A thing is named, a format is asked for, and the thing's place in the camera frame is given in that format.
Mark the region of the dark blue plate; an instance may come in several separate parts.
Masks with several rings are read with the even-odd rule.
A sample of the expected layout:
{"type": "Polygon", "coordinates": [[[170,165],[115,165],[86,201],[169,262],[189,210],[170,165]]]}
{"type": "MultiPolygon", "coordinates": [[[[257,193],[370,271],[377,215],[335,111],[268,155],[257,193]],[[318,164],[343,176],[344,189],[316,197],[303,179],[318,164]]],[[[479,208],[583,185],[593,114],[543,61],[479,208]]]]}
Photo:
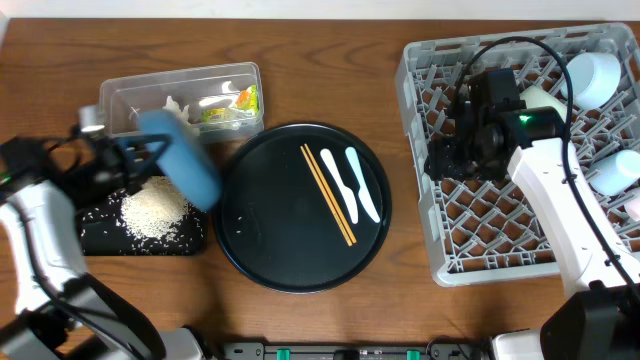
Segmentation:
{"type": "Polygon", "coordinates": [[[222,178],[187,124],[167,110],[141,113],[137,124],[143,135],[169,138],[158,167],[194,207],[210,211],[221,198],[222,178]]]}

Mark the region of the white plastic knife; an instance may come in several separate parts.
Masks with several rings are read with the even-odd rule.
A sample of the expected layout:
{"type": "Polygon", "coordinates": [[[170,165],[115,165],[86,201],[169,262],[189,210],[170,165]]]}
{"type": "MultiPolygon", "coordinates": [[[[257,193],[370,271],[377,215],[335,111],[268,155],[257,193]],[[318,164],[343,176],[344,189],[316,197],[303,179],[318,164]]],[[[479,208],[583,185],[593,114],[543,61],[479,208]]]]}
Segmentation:
{"type": "Polygon", "coordinates": [[[357,224],[358,220],[359,220],[359,213],[358,213],[358,208],[357,208],[357,202],[355,199],[355,195],[354,192],[344,184],[343,179],[341,177],[340,171],[338,169],[338,166],[335,162],[335,159],[333,157],[332,152],[327,149],[324,148],[320,151],[320,156],[325,164],[325,166],[327,167],[327,169],[329,170],[329,172],[331,173],[331,176],[333,177],[342,197],[343,200],[347,206],[347,210],[349,213],[349,217],[351,220],[352,224],[357,224]]]}
{"type": "Polygon", "coordinates": [[[370,219],[374,223],[379,223],[381,218],[369,192],[356,149],[354,147],[346,148],[345,155],[359,184],[358,198],[360,203],[370,219]]]}

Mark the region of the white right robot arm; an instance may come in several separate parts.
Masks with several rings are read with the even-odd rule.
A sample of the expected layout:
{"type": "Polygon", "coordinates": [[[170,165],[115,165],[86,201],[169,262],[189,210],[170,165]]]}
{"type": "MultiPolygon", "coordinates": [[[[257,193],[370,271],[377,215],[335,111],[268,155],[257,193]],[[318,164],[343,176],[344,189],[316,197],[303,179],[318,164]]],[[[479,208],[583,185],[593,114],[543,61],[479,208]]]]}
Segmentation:
{"type": "Polygon", "coordinates": [[[552,107],[465,105],[462,126],[428,145],[433,180],[509,178],[530,204],[560,269],[565,304],[541,328],[491,341],[494,359],[636,359],[639,261],[612,228],[552,107]]]}

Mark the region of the pale green bowl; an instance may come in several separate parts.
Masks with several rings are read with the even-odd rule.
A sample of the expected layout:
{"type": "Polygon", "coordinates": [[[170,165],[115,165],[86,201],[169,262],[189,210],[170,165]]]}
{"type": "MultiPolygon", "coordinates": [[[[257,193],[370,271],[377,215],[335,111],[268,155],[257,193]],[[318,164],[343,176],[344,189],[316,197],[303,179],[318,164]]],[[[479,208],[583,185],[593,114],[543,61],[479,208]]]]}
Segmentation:
{"type": "Polygon", "coordinates": [[[530,86],[520,93],[520,98],[525,101],[527,109],[552,107],[563,121],[566,120],[566,105],[542,88],[530,86]]]}

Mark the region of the white napkin waste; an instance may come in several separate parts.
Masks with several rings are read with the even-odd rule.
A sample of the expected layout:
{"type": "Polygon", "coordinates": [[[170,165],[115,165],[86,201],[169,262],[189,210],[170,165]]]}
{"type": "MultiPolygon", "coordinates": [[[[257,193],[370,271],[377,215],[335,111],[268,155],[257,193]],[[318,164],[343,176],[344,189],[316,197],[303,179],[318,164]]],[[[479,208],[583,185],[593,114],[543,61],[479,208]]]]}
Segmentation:
{"type": "Polygon", "coordinates": [[[171,96],[168,96],[166,98],[166,103],[163,106],[163,110],[166,110],[172,113],[179,120],[181,120],[184,126],[188,130],[190,130],[194,136],[200,135],[199,128],[189,122],[189,106],[188,105],[185,105],[183,108],[181,108],[178,102],[176,102],[171,96]]]}

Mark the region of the light blue saucer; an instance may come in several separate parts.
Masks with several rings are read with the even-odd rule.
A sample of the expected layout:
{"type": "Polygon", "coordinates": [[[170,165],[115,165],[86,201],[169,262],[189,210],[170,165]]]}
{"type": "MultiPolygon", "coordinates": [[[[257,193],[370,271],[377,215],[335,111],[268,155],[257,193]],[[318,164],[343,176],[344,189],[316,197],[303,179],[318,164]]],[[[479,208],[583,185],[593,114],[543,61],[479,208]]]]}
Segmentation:
{"type": "Polygon", "coordinates": [[[566,65],[573,89],[573,105],[580,110],[594,110],[604,105],[616,92],[621,79],[621,65],[610,53],[586,52],[566,65]]]}

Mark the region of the pink cup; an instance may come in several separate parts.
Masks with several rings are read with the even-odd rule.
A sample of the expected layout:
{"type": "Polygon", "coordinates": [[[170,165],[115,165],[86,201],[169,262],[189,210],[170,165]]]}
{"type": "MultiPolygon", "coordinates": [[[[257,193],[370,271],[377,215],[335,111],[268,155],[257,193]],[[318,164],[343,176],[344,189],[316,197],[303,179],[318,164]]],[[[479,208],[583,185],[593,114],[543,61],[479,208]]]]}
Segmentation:
{"type": "Polygon", "coordinates": [[[640,196],[638,192],[633,193],[633,198],[624,204],[624,210],[635,222],[640,220],[640,196]]]}

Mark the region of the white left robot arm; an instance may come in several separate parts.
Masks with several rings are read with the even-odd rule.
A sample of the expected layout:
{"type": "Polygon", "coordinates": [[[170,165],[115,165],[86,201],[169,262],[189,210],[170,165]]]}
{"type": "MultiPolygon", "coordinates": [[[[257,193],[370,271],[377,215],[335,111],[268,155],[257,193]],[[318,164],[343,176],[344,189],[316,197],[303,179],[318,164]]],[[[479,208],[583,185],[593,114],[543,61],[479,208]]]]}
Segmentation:
{"type": "Polygon", "coordinates": [[[158,331],[150,320],[90,275],[79,242],[76,212],[119,190],[136,190],[182,145],[177,137],[85,137],[94,158],[67,170],[51,154],[63,139],[14,137],[1,146],[1,222],[16,267],[16,318],[1,330],[11,359],[61,359],[70,331],[92,337],[70,359],[209,359],[190,327],[158,331]]]}

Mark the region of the small white cup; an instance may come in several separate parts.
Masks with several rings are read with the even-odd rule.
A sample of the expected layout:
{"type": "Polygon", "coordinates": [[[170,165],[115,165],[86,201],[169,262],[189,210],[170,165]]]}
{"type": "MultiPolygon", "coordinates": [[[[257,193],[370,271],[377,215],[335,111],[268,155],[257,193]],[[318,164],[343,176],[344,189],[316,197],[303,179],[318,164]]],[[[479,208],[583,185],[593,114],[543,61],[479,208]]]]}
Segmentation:
{"type": "Polygon", "coordinates": [[[592,166],[596,175],[590,180],[590,184],[602,195],[616,196],[639,179],[639,166],[638,152],[621,150],[592,166]]]}

